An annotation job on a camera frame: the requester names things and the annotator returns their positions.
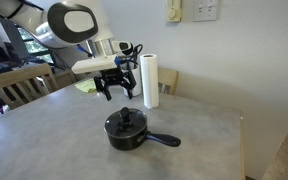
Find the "black saucepan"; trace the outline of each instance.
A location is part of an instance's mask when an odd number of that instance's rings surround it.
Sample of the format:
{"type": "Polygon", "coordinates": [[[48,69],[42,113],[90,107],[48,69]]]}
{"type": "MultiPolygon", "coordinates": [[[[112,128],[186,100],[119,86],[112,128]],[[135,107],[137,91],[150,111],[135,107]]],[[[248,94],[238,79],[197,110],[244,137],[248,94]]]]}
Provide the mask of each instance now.
{"type": "Polygon", "coordinates": [[[179,138],[166,134],[153,134],[147,130],[147,117],[138,109],[122,108],[105,122],[105,131],[113,147],[119,150],[135,149],[147,139],[177,147],[179,138]]]}

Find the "gray table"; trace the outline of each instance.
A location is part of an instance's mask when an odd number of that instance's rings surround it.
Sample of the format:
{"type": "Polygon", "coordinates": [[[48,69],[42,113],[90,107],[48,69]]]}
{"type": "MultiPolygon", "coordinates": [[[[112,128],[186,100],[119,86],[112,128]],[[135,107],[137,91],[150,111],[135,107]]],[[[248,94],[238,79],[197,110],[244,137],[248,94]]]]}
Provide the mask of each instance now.
{"type": "Polygon", "coordinates": [[[110,90],[108,102],[72,85],[0,116],[0,179],[241,179],[239,111],[163,94],[149,110],[141,96],[110,90]],[[150,131],[182,144],[114,149],[104,122],[124,106],[143,110],[150,131]]]}

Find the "saucepan handle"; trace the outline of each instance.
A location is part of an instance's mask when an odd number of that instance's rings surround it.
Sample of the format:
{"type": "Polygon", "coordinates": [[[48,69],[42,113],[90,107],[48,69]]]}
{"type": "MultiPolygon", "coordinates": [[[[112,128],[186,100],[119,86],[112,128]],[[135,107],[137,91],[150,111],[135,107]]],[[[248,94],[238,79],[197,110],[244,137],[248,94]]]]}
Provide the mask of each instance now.
{"type": "Polygon", "coordinates": [[[153,134],[150,131],[146,133],[146,139],[154,140],[172,147],[177,147],[181,144],[181,140],[177,137],[167,134],[153,134]]]}

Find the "window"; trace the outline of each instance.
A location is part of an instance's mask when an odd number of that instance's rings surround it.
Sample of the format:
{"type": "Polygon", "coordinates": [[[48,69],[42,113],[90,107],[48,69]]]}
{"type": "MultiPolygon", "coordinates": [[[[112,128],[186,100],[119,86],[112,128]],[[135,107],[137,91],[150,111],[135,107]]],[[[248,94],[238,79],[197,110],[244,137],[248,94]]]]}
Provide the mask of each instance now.
{"type": "Polygon", "coordinates": [[[34,37],[23,28],[17,26],[17,29],[24,41],[26,49],[32,56],[44,59],[48,63],[54,63],[51,52],[46,47],[39,44],[34,37]]]}

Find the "chair backrest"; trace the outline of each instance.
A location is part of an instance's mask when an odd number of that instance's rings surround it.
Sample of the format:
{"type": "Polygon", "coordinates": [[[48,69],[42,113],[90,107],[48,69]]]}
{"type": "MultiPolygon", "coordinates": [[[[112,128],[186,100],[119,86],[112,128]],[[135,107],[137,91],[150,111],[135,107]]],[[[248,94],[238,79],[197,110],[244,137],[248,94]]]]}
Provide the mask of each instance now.
{"type": "Polygon", "coordinates": [[[179,73],[172,69],[158,68],[158,89],[160,93],[174,95],[179,73]]]}
{"type": "Polygon", "coordinates": [[[57,82],[46,63],[0,74],[0,98],[11,109],[34,101],[57,89],[57,82]]]}

